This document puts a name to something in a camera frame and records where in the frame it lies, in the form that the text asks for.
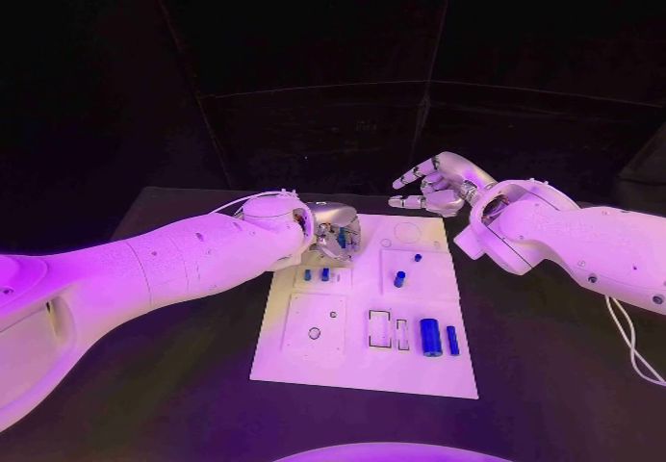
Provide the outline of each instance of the white board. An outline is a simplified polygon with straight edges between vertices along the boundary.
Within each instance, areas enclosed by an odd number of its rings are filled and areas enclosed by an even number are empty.
[[[359,215],[359,222],[351,265],[307,252],[303,265],[274,275],[250,378],[479,398],[443,219]],[[323,268],[329,281],[320,280]],[[407,273],[401,288],[398,271]],[[439,357],[424,356],[426,318],[440,325]],[[459,356],[450,354],[447,325],[456,327]]]

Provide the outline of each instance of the robotic arm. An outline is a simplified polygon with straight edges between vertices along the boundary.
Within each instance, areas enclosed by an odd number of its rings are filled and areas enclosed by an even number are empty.
[[[552,260],[587,289],[666,314],[666,219],[613,207],[581,209],[547,182],[501,183],[462,156],[443,152],[392,183],[423,179],[424,195],[395,196],[392,207],[443,217],[472,205],[454,241],[472,259],[483,254],[514,274]]]
[[[304,203],[283,191],[251,196],[234,217],[221,209],[74,252],[0,255],[0,431],[126,321],[299,265],[309,248],[342,262],[352,258],[361,244],[352,207]]]

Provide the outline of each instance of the robotic hand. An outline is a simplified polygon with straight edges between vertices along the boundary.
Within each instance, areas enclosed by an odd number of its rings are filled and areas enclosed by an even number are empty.
[[[395,196],[388,204],[453,217],[467,202],[469,226],[454,241],[472,259],[488,254],[514,274],[552,260],[583,287],[666,314],[666,218],[580,209],[548,182],[498,182],[453,152],[418,164],[392,186],[421,178],[424,195]]]
[[[234,217],[217,212],[247,200]],[[121,323],[218,294],[312,248],[336,260],[361,245],[356,210],[264,192],[111,244],[0,255],[0,431],[33,409]]]

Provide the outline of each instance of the white cable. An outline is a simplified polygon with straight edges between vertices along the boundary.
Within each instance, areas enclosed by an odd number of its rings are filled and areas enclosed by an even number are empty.
[[[231,205],[234,204],[238,204],[240,202],[244,202],[245,200],[250,200],[250,199],[254,199],[255,197],[261,197],[263,195],[279,195],[279,194],[292,194],[292,192],[287,192],[286,190],[281,190],[281,191],[266,191],[266,192],[260,192],[257,194],[253,194],[253,195],[247,195],[245,197],[243,197],[241,199],[237,199],[237,200],[232,200],[231,202],[228,202],[225,205],[219,206],[215,210],[212,210],[209,213],[211,214],[215,214],[217,212],[219,212],[222,209],[227,209]]]
[[[617,315],[613,311],[613,308],[612,308],[612,298],[606,295],[607,297],[607,307],[609,307],[609,312],[610,312],[610,315],[613,317],[613,320],[614,320],[614,324],[617,325],[617,330],[620,331],[620,335],[622,335],[622,338],[625,339],[625,343],[627,344],[629,346],[629,358],[632,360],[632,366],[635,368],[635,371],[636,373],[639,374],[639,376],[650,383],[653,383],[655,385],[661,385],[662,387],[666,387],[666,380],[663,380],[663,377],[659,375],[659,372],[655,370],[655,368],[652,367],[650,363],[648,362],[646,358],[642,356],[642,353],[636,350],[636,329],[635,329],[635,323],[632,322],[632,318],[629,317],[629,314],[625,310],[625,307],[622,306],[620,302],[617,301],[617,299],[614,298],[613,299],[613,302],[614,302],[614,305],[617,307],[617,309],[620,310],[620,313],[625,315],[625,319],[627,320],[627,324],[629,324],[629,337],[627,337],[627,334],[625,332],[625,328],[622,327],[622,324],[620,324],[620,320],[617,319]],[[639,365],[636,364],[636,358],[640,359],[643,365],[646,366],[646,369],[649,370],[649,372],[653,374],[653,376],[656,377],[652,378],[652,377],[648,377],[648,375],[643,373],[643,371],[639,369]]]

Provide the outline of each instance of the black table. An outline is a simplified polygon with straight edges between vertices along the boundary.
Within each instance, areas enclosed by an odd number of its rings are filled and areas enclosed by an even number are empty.
[[[114,239],[208,212],[241,192],[147,188]],[[302,194],[359,213],[385,197]],[[404,215],[421,215],[405,211]],[[0,460],[273,461],[366,441],[430,443],[516,461],[665,457],[666,389],[629,364],[600,295],[544,262],[525,276],[453,243],[479,400],[250,381],[270,273],[162,308],[95,344],[48,399],[0,434]],[[666,318],[632,309],[666,372]]]

